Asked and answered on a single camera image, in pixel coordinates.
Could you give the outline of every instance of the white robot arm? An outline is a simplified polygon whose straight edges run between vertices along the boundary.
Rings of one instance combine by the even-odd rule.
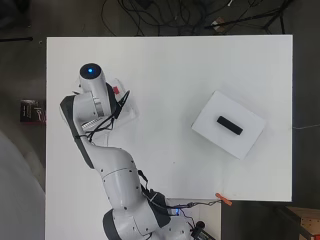
[[[101,176],[112,210],[103,219],[109,240],[190,239],[185,218],[174,216],[161,193],[148,191],[139,181],[131,155],[121,148],[99,147],[82,125],[99,117],[118,117],[121,106],[106,84],[101,68],[86,64],[80,70],[84,93],[67,96],[60,107],[88,166]]]

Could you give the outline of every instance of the black cable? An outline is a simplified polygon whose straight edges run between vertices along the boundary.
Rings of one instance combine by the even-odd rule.
[[[154,26],[154,27],[158,27],[158,36],[160,36],[160,23],[159,23],[159,21],[158,21],[157,19],[155,19],[150,13],[148,13],[148,12],[146,12],[146,11],[143,11],[143,10],[138,10],[137,7],[136,7],[136,6],[134,5],[134,3],[132,2],[132,0],[129,0],[129,1],[130,1],[130,3],[134,6],[134,9],[128,9],[126,6],[124,6],[125,9],[126,9],[127,11],[129,11],[129,12],[136,12],[136,14],[139,15],[140,19],[141,19],[144,23],[146,23],[146,24],[148,24],[148,25],[151,25],[151,26]],[[145,14],[147,14],[150,18],[152,18],[153,21],[156,22],[156,24],[152,24],[152,23],[147,22],[147,21],[140,15],[140,13],[145,13]]]
[[[208,13],[206,17],[215,14],[217,12],[220,12],[222,9],[226,8],[229,5],[230,0],[227,0],[227,2],[225,4],[223,4],[220,8],[213,10],[212,12]]]
[[[130,5],[132,6],[132,8],[135,9],[135,6],[133,5],[133,3],[131,1],[129,1],[129,2],[130,2]],[[139,32],[141,32],[142,36],[144,36],[144,33],[141,31],[141,28],[140,28],[141,17],[140,17],[140,15],[138,13],[136,13],[136,14],[138,15],[138,19],[139,20],[138,20],[137,33],[136,33],[135,36],[140,36]]]
[[[103,18],[103,12],[104,12],[104,6],[106,5],[106,2],[108,0],[105,0],[102,4],[102,7],[101,7],[101,13],[100,13],[100,17],[101,17],[101,20],[102,20],[102,23],[103,25],[108,29],[108,31],[113,35],[113,36],[117,36],[116,34],[114,34],[114,32],[109,28],[109,26],[107,25],[107,23],[104,21],[104,18]]]
[[[151,237],[152,237],[152,233],[150,233],[149,237],[146,240],[150,239]]]
[[[144,36],[144,33],[143,33],[142,30],[140,29],[140,26],[137,24],[137,22],[136,22],[136,20],[134,19],[134,17],[130,14],[129,11],[126,10],[126,7],[125,7],[125,5],[124,5],[124,1],[123,1],[123,0],[121,0],[121,2],[120,2],[120,0],[117,0],[117,1],[118,1],[118,3],[119,3],[120,7],[129,15],[129,17],[132,19],[132,21],[134,22],[134,24],[137,26],[137,28],[139,29],[139,31],[141,32],[141,34]]]
[[[124,104],[126,103],[128,97],[129,97],[129,94],[130,94],[130,91],[127,91],[127,92],[123,95],[123,97],[120,99],[120,101],[118,102],[118,105],[119,105],[118,113],[119,113],[119,114],[120,114],[120,112],[121,112]],[[105,120],[103,120],[97,127],[95,127],[94,130],[86,132],[86,133],[89,133],[89,134],[88,134],[88,140],[89,140],[89,142],[92,142],[92,138],[93,138],[93,135],[94,135],[95,133],[101,132],[101,131],[103,131],[103,130],[112,130],[112,129],[113,129],[113,122],[114,122],[115,117],[116,117],[116,116],[115,116],[115,114],[113,113],[111,116],[109,116],[108,118],[106,118]],[[101,128],[101,126],[102,126],[103,124],[105,124],[106,122],[108,122],[109,120],[110,120],[110,123],[109,123],[107,126]]]
[[[182,21],[185,23],[185,25],[189,25],[189,21],[190,21],[190,10],[184,5],[184,3],[182,2],[182,0],[178,0],[178,3],[179,3],[179,10],[180,10],[180,16],[181,16],[181,19]],[[183,11],[182,11],[182,6],[185,7],[185,9],[187,10],[188,12],[188,19],[185,20],[184,19],[184,16],[183,16]]]
[[[258,6],[261,4],[264,0],[253,0],[252,2],[248,0],[249,7],[239,16],[239,18],[236,21],[241,20],[241,18],[253,7]],[[226,31],[223,32],[223,35],[226,35],[228,32],[230,32],[238,23],[234,23],[231,27],[229,27]]]
[[[175,19],[175,16],[174,16],[173,11],[172,11],[172,9],[171,9],[171,5],[170,5],[170,3],[169,3],[169,0],[166,0],[166,2],[167,2],[167,5],[168,5],[168,8],[169,8],[169,11],[170,11],[170,13],[171,13],[172,19]]]
[[[187,215],[185,214],[185,212],[184,212],[182,209],[180,209],[180,211],[183,213],[183,215],[184,215],[184,217],[185,217],[185,218],[189,218],[189,219],[191,219],[191,220],[192,220],[193,228],[195,228],[195,227],[196,227],[196,224],[194,223],[193,217],[189,217],[189,216],[187,216]]]
[[[202,25],[205,22],[206,16],[207,16],[207,8],[206,8],[206,6],[204,5],[203,2],[194,2],[194,4],[197,5],[197,7],[198,7],[197,9],[198,9],[198,11],[200,13],[200,19],[193,26],[192,31],[191,31],[191,35],[194,35],[196,28],[198,26]]]

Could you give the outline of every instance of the wire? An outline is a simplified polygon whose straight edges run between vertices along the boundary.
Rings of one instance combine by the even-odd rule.
[[[121,0],[118,0],[118,3],[120,5],[120,7],[129,15],[129,17],[132,19],[132,21],[134,22],[134,24],[137,26],[138,28],[138,31],[141,32],[142,36],[144,36],[144,33],[142,32],[142,30],[140,29],[140,26],[138,25],[138,23],[136,22],[136,20],[134,19],[134,17],[130,14],[130,12],[126,9],[125,5],[124,5],[124,1]]]
[[[149,237],[146,240],[150,239],[151,237],[152,237],[152,233],[149,234]]]
[[[182,209],[180,209],[180,211],[183,213],[183,215],[184,215],[184,217],[185,217],[185,218],[189,218],[189,219],[191,219],[191,220],[192,220],[193,228],[195,228],[195,227],[196,227],[196,224],[194,223],[193,217],[189,217],[189,216],[187,216],[187,215],[185,214],[185,212],[184,212]]]
[[[104,21],[104,18],[103,18],[103,12],[104,12],[104,6],[106,5],[108,0],[105,0],[102,4],[102,7],[101,7],[101,13],[100,13],[100,17],[101,17],[101,20],[102,20],[102,23],[103,25],[108,29],[108,31],[113,35],[113,36],[117,36],[116,34],[114,34],[114,32],[109,28],[109,26],[107,25],[107,23]]]
[[[292,127],[292,129],[295,129],[295,130],[303,130],[303,129],[315,128],[315,127],[320,127],[320,124],[310,125],[310,126],[305,126],[305,127]]]
[[[117,109],[117,114],[120,114],[124,104],[126,103],[128,97],[129,97],[129,94],[130,94],[130,91],[127,91],[123,97],[120,99],[120,101],[118,102],[119,104],[119,109]],[[97,127],[95,127],[95,129],[93,131],[87,131],[86,133],[88,133],[88,140],[89,142],[92,142],[92,138],[93,138],[93,135],[97,132],[101,132],[101,131],[104,131],[104,130],[112,130],[113,129],[113,123],[114,123],[114,119],[116,118],[117,116],[115,116],[115,113],[113,113],[111,116],[107,117],[105,120],[103,120]],[[103,124],[105,124],[106,122],[108,122],[110,120],[110,123],[105,126],[105,127],[102,127]]]
[[[260,5],[264,0],[253,0],[251,2],[251,0],[248,0],[248,4],[249,4],[249,7],[239,16],[239,18],[236,20],[236,21],[239,21],[241,20],[241,18],[251,9],[251,8],[254,8],[258,5]],[[226,31],[223,32],[223,35],[226,35],[228,32],[230,32],[236,25],[238,25],[238,23],[234,23],[230,28],[228,28]]]
[[[218,8],[218,9],[213,10],[212,12],[208,13],[208,14],[206,15],[206,17],[209,17],[209,16],[212,15],[212,14],[215,14],[215,13],[217,13],[217,12],[220,12],[222,9],[224,9],[224,8],[226,8],[226,7],[228,6],[229,2],[230,2],[230,0],[227,0],[227,2],[226,2],[224,5],[222,5],[222,6],[221,6],[220,8]]]

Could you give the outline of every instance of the cable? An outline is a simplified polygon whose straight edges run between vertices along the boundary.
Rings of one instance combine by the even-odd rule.
[[[168,8],[169,8],[169,11],[170,11],[170,13],[171,13],[172,19],[175,19],[175,16],[174,16],[173,11],[172,11],[172,9],[171,9],[171,5],[170,5],[170,3],[169,3],[169,0],[166,0],[166,2],[167,2],[167,5],[168,5]]]
[[[180,211],[183,213],[183,215],[184,215],[184,217],[185,217],[185,218],[189,218],[189,219],[191,219],[191,220],[192,220],[193,228],[195,228],[195,227],[196,227],[196,224],[194,223],[193,217],[189,217],[189,216],[187,216],[187,215],[185,214],[185,212],[184,212],[182,209],[180,209]]]
[[[146,240],[150,239],[151,237],[152,237],[152,233],[149,234],[149,237]]]
[[[180,16],[181,16],[181,19],[182,21],[188,25],[189,24],[189,21],[190,21],[190,11],[189,9],[187,9],[187,7],[183,4],[182,0],[178,0],[178,3],[179,3],[179,10],[180,10]],[[183,17],[183,12],[182,12],[182,6],[184,6],[188,12],[188,20],[185,20],[184,17]]]
[[[248,4],[249,7],[240,15],[240,17],[236,20],[239,21],[241,20],[241,18],[253,7],[256,7],[258,5],[260,5],[264,0],[260,0],[259,2],[257,2],[258,0],[253,0],[251,2],[251,0],[248,0]],[[230,32],[238,23],[234,23],[231,27],[229,27],[226,31],[223,32],[223,35],[226,35],[228,32]]]
[[[137,7],[135,6],[135,4],[132,2],[132,0],[129,0],[130,3],[132,4],[132,6],[134,6],[134,9],[128,9],[126,6],[123,6],[127,11],[129,12],[136,12],[136,14],[140,17],[140,19],[148,24],[148,25],[151,25],[151,26],[154,26],[154,27],[158,27],[158,36],[160,36],[160,23],[157,19],[155,19],[150,13],[146,12],[146,11],[143,11],[143,10],[138,10]],[[148,23],[141,15],[140,13],[145,13],[147,14],[150,18],[152,18],[153,21],[155,21],[157,24],[152,24],[152,23]]]
[[[212,12],[208,13],[208,14],[206,15],[206,17],[208,17],[208,16],[210,16],[210,15],[212,15],[212,14],[215,14],[215,13],[221,11],[222,9],[224,9],[225,7],[228,6],[229,2],[230,2],[230,0],[227,0],[227,2],[226,2],[224,5],[222,5],[222,6],[221,6],[220,8],[218,8],[218,9],[213,10]]]
[[[103,18],[103,12],[104,12],[104,6],[106,5],[108,0],[105,0],[102,4],[102,8],[101,8],[101,13],[100,13],[100,17],[101,17],[101,20],[102,20],[102,23],[103,25],[108,29],[108,31],[113,35],[113,36],[117,36],[116,34],[114,34],[114,32],[108,27],[107,23],[104,21],[104,18]]]
[[[121,2],[120,2],[120,0],[117,0],[117,1],[118,1],[118,3],[119,3],[120,7],[129,15],[129,17],[132,19],[132,21],[134,22],[134,24],[137,26],[137,28],[139,29],[139,31],[141,32],[141,34],[144,36],[144,33],[143,33],[142,30],[140,29],[140,26],[137,24],[137,22],[135,21],[134,17],[130,14],[129,11],[126,10],[126,7],[125,7],[125,5],[124,5],[124,1],[123,1],[123,0],[121,0]]]
[[[303,130],[303,129],[315,128],[315,127],[320,127],[320,124],[310,125],[310,126],[305,126],[305,127],[292,127],[292,129],[295,129],[295,130]]]
[[[88,140],[89,142],[92,142],[92,138],[93,138],[93,135],[97,132],[101,132],[101,131],[104,131],[104,130],[112,130],[113,129],[113,123],[114,123],[114,119],[117,117],[115,116],[115,114],[120,114],[124,104],[126,103],[128,97],[129,97],[129,94],[130,94],[130,91],[127,91],[123,97],[120,99],[120,101],[118,102],[118,105],[119,105],[119,108],[116,110],[115,113],[113,113],[111,116],[107,117],[105,120],[103,120],[97,127],[95,127],[94,130],[92,131],[87,131],[86,134],[88,133]],[[110,123],[105,126],[105,127],[101,127],[103,124],[105,124],[106,122],[108,122],[110,120]]]

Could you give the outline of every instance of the black object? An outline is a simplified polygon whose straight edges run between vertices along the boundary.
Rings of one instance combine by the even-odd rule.
[[[151,0],[136,0],[136,2],[144,9],[144,10],[147,10],[152,1]]]
[[[239,126],[235,125],[234,123],[230,122],[228,119],[222,116],[218,118],[217,122],[237,135],[240,135],[243,131],[242,128],[240,128]]]
[[[21,100],[20,122],[26,124],[46,123],[46,101],[45,100]]]
[[[32,41],[33,37],[25,37],[25,38],[5,38],[0,39],[0,42],[18,42],[18,41]]]
[[[113,219],[113,209],[107,212],[103,217],[103,229],[105,234],[107,235],[108,239],[110,240],[121,240],[119,233],[114,225]]]
[[[215,240],[209,233],[204,231],[205,224],[204,222],[197,222],[196,227],[193,229],[191,233],[191,237],[196,240]]]
[[[76,129],[76,126],[74,125],[73,122],[73,102],[74,102],[74,97],[75,96],[67,96],[65,97],[62,102],[60,103],[61,110],[69,124],[69,127],[71,129],[72,136],[74,138],[74,141],[76,142],[84,160],[88,164],[89,168],[93,169],[93,164],[91,162],[91,159],[85,150],[83,143],[80,139],[79,133]]]
[[[285,34],[285,29],[284,29],[284,24],[283,24],[283,13],[293,1],[294,0],[284,0],[282,5],[278,9],[275,9],[275,12],[272,12],[272,13],[270,13],[270,12],[262,13],[262,14],[254,15],[254,16],[247,17],[247,18],[237,19],[235,21],[229,21],[229,22],[224,22],[224,23],[219,23],[219,24],[212,24],[210,26],[206,26],[205,29],[212,29],[212,28],[215,28],[215,27],[228,26],[230,24],[237,24],[237,23],[240,23],[240,22],[250,21],[250,20],[253,20],[253,19],[272,17],[264,26],[261,27],[261,29],[265,30],[266,32],[270,32],[269,31],[270,25],[277,18],[280,18],[282,33]]]
[[[166,226],[171,221],[170,215],[168,213],[168,210],[163,207],[158,206],[166,206],[166,198],[162,193],[155,192],[152,189],[150,191],[146,190],[141,187],[144,194],[148,196],[149,199],[152,199],[152,203],[148,201],[148,204],[154,214],[154,217],[157,220],[157,223],[160,228]]]

